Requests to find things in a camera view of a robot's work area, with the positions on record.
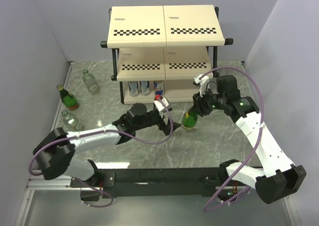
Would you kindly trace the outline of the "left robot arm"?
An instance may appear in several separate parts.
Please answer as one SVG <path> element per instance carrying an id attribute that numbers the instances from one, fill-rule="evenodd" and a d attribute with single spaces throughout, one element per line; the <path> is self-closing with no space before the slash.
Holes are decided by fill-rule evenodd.
<path id="1" fill-rule="evenodd" d="M 164 114 L 172 110 L 170 104 L 155 101 L 154 108 L 147 110 L 146 105 L 137 103 L 118 120 L 107 126 L 85 131 L 65 132 L 63 128 L 54 129 L 34 150 L 32 162 L 37 162 L 45 180 L 53 180 L 61 175 L 79 178 L 88 187 L 99 183 L 98 168 L 92 160 L 80 160 L 76 155 L 102 146 L 114 146 L 138 140 L 138 130 L 157 126 L 166 139 L 181 125 L 172 118 L 164 120 Z"/>

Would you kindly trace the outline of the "green Perrier bottle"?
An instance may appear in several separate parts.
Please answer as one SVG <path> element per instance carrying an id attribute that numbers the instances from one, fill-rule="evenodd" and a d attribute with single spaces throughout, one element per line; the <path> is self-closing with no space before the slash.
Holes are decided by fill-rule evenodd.
<path id="1" fill-rule="evenodd" d="M 196 126 L 197 120 L 198 113 L 193 108 L 189 108 L 183 115 L 181 125 L 185 130 L 191 130 Z"/>

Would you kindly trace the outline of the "silver energy drink can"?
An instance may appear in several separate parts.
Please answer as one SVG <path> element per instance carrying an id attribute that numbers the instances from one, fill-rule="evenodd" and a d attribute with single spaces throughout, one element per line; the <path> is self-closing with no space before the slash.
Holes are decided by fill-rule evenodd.
<path id="1" fill-rule="evenodd" d="M 141 94 L 147 96 L 150 94 L 150 82 L 149 81 L 140 81 Z"/>

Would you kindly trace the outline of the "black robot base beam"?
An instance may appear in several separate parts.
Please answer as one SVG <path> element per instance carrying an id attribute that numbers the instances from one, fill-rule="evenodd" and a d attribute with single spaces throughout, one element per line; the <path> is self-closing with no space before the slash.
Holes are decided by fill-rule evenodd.
<path id="1" fill-rule="evenodd" d="M 211 197 L 225 181 L 219 168 L 100 169 L 94 184 L 114 198 L 139 196 Z"/>

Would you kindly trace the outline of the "blue energy drink can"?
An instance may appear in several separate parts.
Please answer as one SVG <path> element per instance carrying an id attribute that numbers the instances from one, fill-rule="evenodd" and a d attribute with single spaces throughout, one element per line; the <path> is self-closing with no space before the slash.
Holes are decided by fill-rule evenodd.
<path id="1" fill-rule="evenodd" d="M 162 96 L 164 93 L 164 81 L 154 81 L 155 95 Z"/>

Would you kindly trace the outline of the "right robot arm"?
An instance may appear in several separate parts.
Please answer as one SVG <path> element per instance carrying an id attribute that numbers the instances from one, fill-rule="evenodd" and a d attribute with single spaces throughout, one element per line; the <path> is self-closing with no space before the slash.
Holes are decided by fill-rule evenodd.
<path id="1" fill-rule="evenodd" d="M 221 110 L 229 116 L 252 145 L 262 165 L 249 167 L 238 160 L 228 160 L 219 166 L 219 181 L 225 186 L 239 181 L 256 190 L 260 199 L 270 204 L 294 194 L 306 177 L 302 165 L 295 165 L 280 148 L 262 119 L 261 110 L 251 97 L 243 97 L 232 75 L 216 79 L 217 92 L 209 87 L 209 77 L 198 74 L 194 84 L 199 93 L 193 96 L 193 110 L 198 116 Z"/>

